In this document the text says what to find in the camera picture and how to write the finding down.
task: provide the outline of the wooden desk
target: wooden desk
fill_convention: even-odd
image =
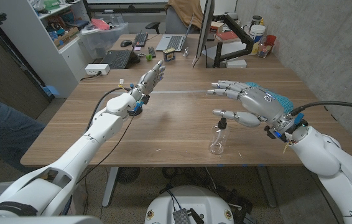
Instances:
[[[134,39],[134,34],[123,35],[113,49],[125,39]],[[148,54],[148,47],[154,48],[161,35],[148,40],[141,52]],[[237,101],[220,96],[207,96],[206,90],[218,80],[255,82],[287,96],[295,106],[317,101],[315,95],[300,78],[270,54],[267,58],[244,56],[248,67],[205,68],[205,56],[192,69],[192,60],[197,50],[198,35],[189,35],[187,46],[190,55],[165,65],[164,79],[155,87],[143,113],[136,116],[117,149],[102,163],[107,166],[291,166],[302,165],[296,154],[287,149],[285,143],[270,139],[258,128],[247,128],[234,121],[228,124],[231,132],[228,148],[220,155],[208,150],[211,127],[219,121],[212,115],[213,109],[244,111]],[[84,132],[93,109],[100,97],[116,88],[119,79],[136,83],[142,74],[162,59],[162,52],[148,62],[142,58],[139,64],[126,70],[112,70],[92,80],[81,82],[49,122],[42,134],[22,158],[26,166],[44,166],[57,160]],[[117,95],[109,95],[106,101]],[[340,126],[331,114],[318,106],[309,108],[305,119],[323,134],[337,139],[342,148],[352,155],[352,137]],[[124,128],[103,144],[90,165],[97,164],[113,148]]]

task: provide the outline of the white robotic arm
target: white robotic arm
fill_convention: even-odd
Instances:
[[[121,130],[129,117],[127,111],[134,110],[161,81],[165,70],[162,62],[144,74],[131,91],[110,99],[95,114],[89,130],[61,158],[24,175],[7,188],[0,196],[0,217],[59,215],[101,145]],[[41,179],[50,171],[57,172],[52,182]]]
[[[219,81],[210,95],[223,95],[239,100],[249,112],[214,110],[213,114],[233,119],[247,127],[265,121],[267,135],[288,142],[304,166],[318,174],[342,212],[345,223],[352,223],[352,156],[341,149],[339,142],[319,133],[302,120],[285,114],[282,105],[265,89],[245,83]]]

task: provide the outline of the concrete wall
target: concrete wall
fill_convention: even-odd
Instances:
[[[243,24],[264,18],[277,58],[319,100],[352,102],[352,1],[238,0],[236,12]],[[352,108],[329,109],[352,135]]]

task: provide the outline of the monitor arm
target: monitor arm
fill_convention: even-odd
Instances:
[[[229,15],[222,15],[219,19],[222,19],[225,24],[238,36],[243,44],[246,44],[244,50],[239,50],[236,52],[221,55],[221,49],[223,42],[219,41],[216,49],[215,61],[213,62],[213,67],[220,67],[220,62],[224,60],[230,60],[236,57],[250,54],[253,48],[253,39],[242,30],[242,28],[232,19]]]

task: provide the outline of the computer mouse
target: computer mouse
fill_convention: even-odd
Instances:
[[[124,40],[121,42],[121,47],[127,47],[129,45],[132,45],[132,41],[131,40]]]

